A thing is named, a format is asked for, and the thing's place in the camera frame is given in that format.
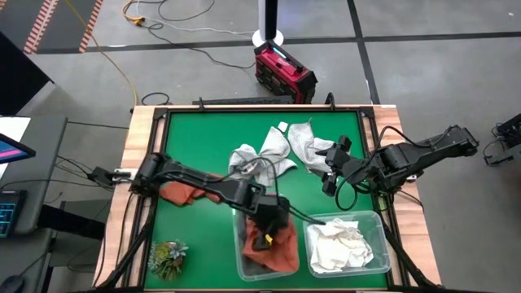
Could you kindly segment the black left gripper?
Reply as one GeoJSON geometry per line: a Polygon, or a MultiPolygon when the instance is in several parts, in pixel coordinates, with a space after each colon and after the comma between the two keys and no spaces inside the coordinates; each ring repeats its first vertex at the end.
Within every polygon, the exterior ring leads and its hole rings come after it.
{"type": "Polygon", "coordinates": [[[260,231],[253,239],[254,251],[265,251],[265,234],[274,237],[280,229],[287,227],[290,202],[285,197],[262,195],[257,200],[256,211],[250,215],[255,227],[260,231]]]}

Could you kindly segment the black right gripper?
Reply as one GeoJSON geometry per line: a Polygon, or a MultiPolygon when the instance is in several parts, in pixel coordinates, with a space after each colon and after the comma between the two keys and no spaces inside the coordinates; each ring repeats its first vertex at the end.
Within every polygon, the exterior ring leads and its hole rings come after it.
{"type": "Polygon", "coordinates": [[[340,136],[338,142],[334,142],[329,149],[316,151],[316,155],[325,157],[325,164],[330,168],[322,174],[322,191],[328,196],[334,196],[337,191],[337,178],[346,177],[343,171],[345,164],[352,160],[348,153],[352,141],[347,136],[340,136]]]}

